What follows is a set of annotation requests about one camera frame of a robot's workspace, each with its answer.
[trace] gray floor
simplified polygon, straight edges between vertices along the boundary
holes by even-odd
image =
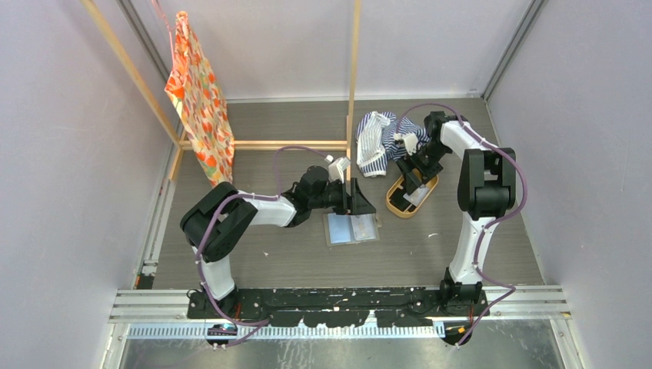
[[[400,115],[422,101],[357,101],[354,125],[369,111],[394,111]],[[489,116],[480,99],[450,99],[474,129],[495,141]],[[417,124],[430,111],[420,108],[408,117]],[[345,139],[347,103],[303,102],[229,106],[229,119],[239,140],[340,140]],[[243,191],[274,194],[272,151],[236,151],[234,185]],[[332,153],[335,157],[341,152]],[[279,168],[284,188],[290,188],[310,165],[322,165],[317,155],[286,151]],[[362,244],[326,246],[324,212],[297,228],[256,226],[231,254],[231,268],[241,287],[354,287],[437,285],[451,262],[461,229],[456,190],[461,161],[454,155],[442,160],[440,181],[421,210],[400,219],[386,209],[384,197],[400,172],[390,165],[383,178],[363,178],[352,160],[353,176],[381,219],[380,240]],[[183,214],[211,189],[194,155],[185,155],[170,217],[155,288],[196,288],[193,254],[179,229]],[[521,217],[498,226],[485,263],[493,277],[515,284],[541,284],[541,273]]]

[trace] floral fabric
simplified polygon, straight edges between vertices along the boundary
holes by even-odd
[[[176,107],[192,149],[211,184],[232,181],[233,134],[226,100],[188,14],[177,14],[172,72],[165,92]]]

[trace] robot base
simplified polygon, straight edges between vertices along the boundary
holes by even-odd
[[[189,319],[220,318],[206,293],[189,291]],[[427,327],[432,317],[459,317],[448,326],[467,325],[470,314],[478,316],[487,307],[481,292],[477,304],[455,304],[435,288],[243,288],[220,301],[221,309],[242,321],[269,319],[274,327],[359,327],[373,314],[378,327]],[[449,341],[457,337],[450,331]]]

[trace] gray wall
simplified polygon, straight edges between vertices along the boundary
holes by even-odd
[[[483,91],[529,0],[363,0],[357,96]],[[150,1],[134,2],[170,64]],[[352,0],[160,0],[187,11],[228,99],[348,96]]]
[[[650,367],[652,3],[550,0],[490,108],[591,367]]]
[[[115,2],[99,5],[161,91]],[[0,19],[0,363],[97,367],[170,141],[79,2],[3,2]]]

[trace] wooden frame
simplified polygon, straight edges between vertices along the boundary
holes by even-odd
[[[179,168],[181,167],[181,160],[183,159],[184,151],[192,150],[190,141],[187,139],[186,132],[184,131],[179,137],[174,129],[174,126],[163,112],[162,107],[156,101],[155,95],[151,92],[150,88],[145,83],[145,80],[138,72],[134,62],[129,58],[125,47],[122,45],[118,36],[115,35],[113,29],[107,22],[104,15],[101,13],[93,0],[79,0],[86,11],[97,25],[98,29],[106,39],[106,42],[111,46],[111,49],[122,63],[126,72],[131,77],[131,80],[136,84],[138,90],[141,92],[143,98],[149,105],[149,108],[154,112],[165,132],[170,136],[172,143],[177,147],[175,159],[170,167],[168,179],[176,181]],[[358,70],[358,35],[360,28],[360,13],[361,13],[362,0],[354,0],[354,21],[353,21],[353,35],[351,43],[351,77],[349,85],[348,97],[348,115],[346,118],[346,141],[238,141],[234,142],[234,146],[239,150],[278,150],[287,145],[304,145],[310,148],[324,151],[346,151],[348,158],[351,158],[351,139],[353,135],[353,113],[354,113],[354,94],[355,94],[355,79]],[[347,181],[351,180],[351,169],[347,170]]]

